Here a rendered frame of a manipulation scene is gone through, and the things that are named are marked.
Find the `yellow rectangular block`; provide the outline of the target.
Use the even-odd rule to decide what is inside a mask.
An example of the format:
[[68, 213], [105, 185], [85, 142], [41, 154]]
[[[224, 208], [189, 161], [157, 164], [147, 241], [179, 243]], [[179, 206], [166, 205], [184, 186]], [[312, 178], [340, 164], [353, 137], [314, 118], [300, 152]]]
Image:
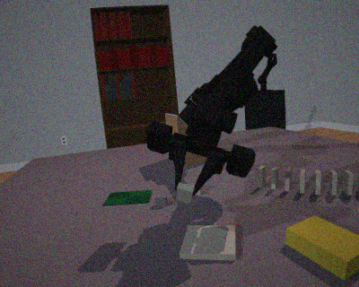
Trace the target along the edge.
[[359, 270], [359, 235], [316, 215], [286, 228], [285, 244], [343, 280]]

